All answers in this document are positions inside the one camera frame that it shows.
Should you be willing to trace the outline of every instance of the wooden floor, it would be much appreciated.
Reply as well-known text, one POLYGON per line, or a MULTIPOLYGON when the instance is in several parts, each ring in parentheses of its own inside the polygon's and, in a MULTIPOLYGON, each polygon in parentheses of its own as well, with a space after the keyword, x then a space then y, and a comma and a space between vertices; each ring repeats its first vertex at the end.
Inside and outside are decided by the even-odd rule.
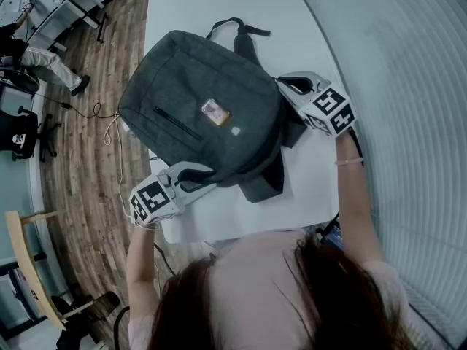
MULTIPOLYGON (((131 75, 144 56, 144 31, 148 0, 115 0, 106 6, 109 15, 104 44, 96 41, 97 31, 81 24, 63 41, 69 50, 63 60, 78 74, 90 75, 84 94, 71 98, 65 87, 50 86, 47 97, 70 103, 91 115, 101 103, 99 115, 117 111, 120 97, 131 75)), ((109 130, 110 145, 104 133, 112 119, 85 119, 72 110, 47 102, 45 113, 63 123, 55 138, 58 157, 42 164, 42 192, 48 211, 65 209, 57 220, 49 221, 49 230, 62 270, 69 284, 79 284, 84 295, 94 298, 113 291, 122 304, 96 332, 113 348, 112 326, 117 313, 128 304, 125 283, 126 252, 133 225, 127 220, 120 201, 120 145, 116 124, 109 130)), ((150 175, 147 149, 138 139, 121 128, 123 153, 123 199, 133 187, 150 175)), ((172 268, 177 271, 194 257, 206 254, 205 244, 168 246, 160 233, 156 242, 164 249, 172 268)), ((155 254, 161 284, 169 272, 155 254)), ((120 325, 120 346, 128 349, 128 314, 120 325)))

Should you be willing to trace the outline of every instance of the black cable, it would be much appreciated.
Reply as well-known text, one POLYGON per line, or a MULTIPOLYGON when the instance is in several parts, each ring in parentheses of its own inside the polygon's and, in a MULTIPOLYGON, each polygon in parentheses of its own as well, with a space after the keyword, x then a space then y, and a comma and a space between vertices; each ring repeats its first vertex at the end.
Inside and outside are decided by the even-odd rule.
POLYGON ((348 132, 349 132, 350 137, 352 137, 353 142, 355 143, 355 147, 357 148, 358 155, 360 155, 360 157, 363 157, 362 148, 360 147, 357 134, 355 130, 353 129, 353 127, 349 127, 348 132))
POLYGON ((26 38, 24 39, 26 43, 28 42, 28 34, 29 34, 29 17, 26 15, 26 38))
POLYGON ((120 350, 120 342, 118 340, 118 326, 120 322, 123 319, 123 315, 125 315, 125 312, 130 311, 130 306, 126 306, 118 313, 117 318, 114 323, 114 345, 115 345, 115 350, 120 350))
POLYGON ((158 250, 159 253, 161 253, 162 259, 164 263, 166 264, 167 268, 169 269, 170 273, 172 274, 172 276, 175 276, 175 272, 174 270, 171 269, 169 262, 167 262, 166 255, 163 252, 163 250, 156 243, 154 243, 154 247, 158 250))
POLYGON ((333 230, 334 226, 336 226, 337 228, 340 228, 340 224, 338 222, 338 218, 339 218, 339 211, 337 212, 336 216, 328 223, 328 225, 326 225, 325 229, 321 231, 321 235, 323 237, 326 237, 329 233, 331 233, 331 231, 333 230))
POLYGON ((40 95, 38 93, 35 93, 35 95, 37 96, 41 96, 43 98, 46 98, 47 100, 50 100, 52 102, 55 102, 56 104, 59 104, 62 108, 64 109, 72 109, 74 110, 76 113, 78 113, 81 117, 83 118, 86 118, 86 119, 92 119, 92 118, 99 118, 100 120, 106 120, 106 119, 109 119, 109 118, 115 118, 118 116, 118 113, 115 113, 115 114, 112 114, 112 115, 106 115, 104 117, 101 117, 99 115, 99 112, 101 111, 101 108, 102 108, 102 104, 100 102, 96 102, 94 104, 94 107, 93 107, 93 114, 92 115, 84 115, 82 112, 80 112, 78 109, 76 109, 74 106, 72 106, 71 104, 68 104, 66 102, 61 102, 61 101, 56 101, 54 100, 53 98, 50 98, 50 97, 47 97, 47 96, 44 96, 44 95, 40 95))

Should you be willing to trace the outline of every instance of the pink shirt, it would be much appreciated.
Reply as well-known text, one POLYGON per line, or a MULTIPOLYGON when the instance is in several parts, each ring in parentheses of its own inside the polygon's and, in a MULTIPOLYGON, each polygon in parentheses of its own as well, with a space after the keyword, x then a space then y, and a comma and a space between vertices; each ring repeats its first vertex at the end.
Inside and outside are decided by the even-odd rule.
MULTIPOLYGON (((209 275, 214 338, 222 338, 219 349, 305 347, 308 335, 296 310, 307 316, 292 274, 299 276, 294 251, 304 236, 302 230, 256 233, 221 252, 209 275)), ((395 269, 384 262, 363 267, 374 277, 383 300, 399 305, 402 320, 408 323, 409 304, 395 269)), ((152 317, 130 322, 132 350, 146 350, 152 323, 152 317)))

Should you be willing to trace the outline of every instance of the office chair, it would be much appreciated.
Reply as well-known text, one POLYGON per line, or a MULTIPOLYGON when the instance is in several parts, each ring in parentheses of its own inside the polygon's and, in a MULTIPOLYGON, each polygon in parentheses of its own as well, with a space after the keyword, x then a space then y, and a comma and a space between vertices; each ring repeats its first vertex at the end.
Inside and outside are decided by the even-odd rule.
MULTIPOLYGON (((62 298, 52 296, 53 304, 61 314, 67 314, 72 311, 72 307, 62 298)), ((82 314, 75 314, 67 319, 66 330, 62 330, 60 338, 57 341, 58 350, 79 350, 81 339, 91 334, 92 329, 86 318, 82 314)))
POLYGON ((12 151, 12 159, 25 160, 34 155, 36 140, 40 143, 40 160, 45 162, 45 153, 49 152, 51 157, 56 157, 57 152, 53 149, 52 133, 56 128, 61 127, 61 123, 54 124, 48 128, 48 122, 52 119, 51 114, 47 114, 42 123, 39 133, 37 114, 20 106, 18 114, 26 114, 15 117, 0 110, 0 150, 12 151))
POLYGON ((36 93, 40 86, 37 75, 21 65, 0 66, 0 82, 11 82, 27 93, 36 93))

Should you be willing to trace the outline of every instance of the black chair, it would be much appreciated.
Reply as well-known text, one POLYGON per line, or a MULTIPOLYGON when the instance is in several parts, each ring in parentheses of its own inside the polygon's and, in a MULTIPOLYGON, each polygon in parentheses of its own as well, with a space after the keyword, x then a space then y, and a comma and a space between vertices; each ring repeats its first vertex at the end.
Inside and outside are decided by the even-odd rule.
MULTIPOLYGON (((65 315, 73 308, 62 298, 52 296, 53 304, 60 315, 65 315)), ((67 319, 66 330, 62 330, 57 341, 58 350, 79 350, 81 339, 92 333, 92 329, 82 314, 75 314, 67 319)))
MULTIPOLYGON (((85 303, 77 300, 69 305, 60 297, 51 296, 50 298, 60 315, 65 315, 72 311, 73 308, 77 308, 85 303)), ((87 296, 85 300, 89 301, 93 300, 93 298, 87 296)), ((65 324, 66 330, 62 330, 56 344, 57 350, 78 350, 81 339, 87 335, 90 335, 94 342, 98 343, 98 338, 93 333, 90 323, 96 320, 105 321, 119 305, 120 299, 118 296, 114 292, 106 292, 94 300, 93 306, 67 318, 68 323, 65 324)))
POLYGON ((61 127, 61 123, 54 124, 48 128, 48 123, 52 119, 51 114, 47 114, 42 123, 39 133, 37 114, 20 106, 18 114, 26 114, 15 117, 0 110, 0 150, 12 151, 13 160, 25 160, 34 155, 36 140, 40 142, 40 160, 45 162, 46 151, 52 157, 57 156, 54 150, 52 133, 56 128, 61 127))
POLYGON ((12 83, 27 93, 35 93, 40 87, 37 75, 31 69, 21 65, 0 65, 0 82, 12 83))

